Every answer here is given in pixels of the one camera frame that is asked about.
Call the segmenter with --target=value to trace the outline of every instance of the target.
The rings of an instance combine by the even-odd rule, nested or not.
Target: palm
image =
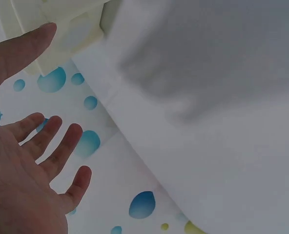
[[[39,56],[50,44],[54,32],[55,26],[49,25],[1,43],[0,84]],[[24,58],[20,61],[16,55]],[[31,140],[19,145],[43,121],[43,115],[35,113],[14,124],[0,126],[0,233],[66,234],[65,214],[79,204],[89,185],[91,171],[81,167],[65,194],[58,195],[49,186],[82,135],[79,125],[72,124],[57,149],[39,165],[35,161],[44,153],[62,120],[50,118]]]

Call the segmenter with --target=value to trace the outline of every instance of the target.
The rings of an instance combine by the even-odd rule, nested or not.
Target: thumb
[[[54,23],[48,23],[21,37],[1,42],[0,85],[39,57],[50,45],[56,30]]]

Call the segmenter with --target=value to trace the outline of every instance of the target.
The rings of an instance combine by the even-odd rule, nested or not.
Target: fingernail
[[[45,28],[45,27],[47,27],[47,25],[51,25],[51,24],[53,24],[53,23],[52,23],[52,22],[45,23],[45,24],[43,24],[42,26],[40,26],[40,28]]]
[[[55,28],[55,30],[56,30],[57,26],[55,23],[50,22],[50,23],[43,24],[42,26],[40,26],[40,28],[45,28],[46,30],[51,31],[53,28]]]

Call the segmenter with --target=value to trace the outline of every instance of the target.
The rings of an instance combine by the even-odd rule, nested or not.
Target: finger
[[[50,45],[56,30],[57,26],[49,23],[21,37],[1,42],[0,85],[38,58]]]
[[[70,125],[60,145],[49,158],[40,164],[47,173],[49,181],[52,181],[62,171],[82,134],[83,130],[80,125]]]
[[[65,194],[59,195],[65,214],[70,213],[79,205],[88,189],[91,175],[90,168],[82,166],[76,173],[71,187]]]
[[[10,131],[18,143],[24,141],[44,121],[41,113],[34,113],[16,123],[2,126]]]
[[[43,155],[61,125],[62,119],[60,117],[51,117],[43,129],[28,142],[24,143],[22,148],[25,149],[34,160],[37,160]]]

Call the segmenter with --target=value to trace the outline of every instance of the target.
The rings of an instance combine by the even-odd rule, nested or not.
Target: white fabric
[[[289,232],[289,0],[123,0],[74,61],[202,229]]]

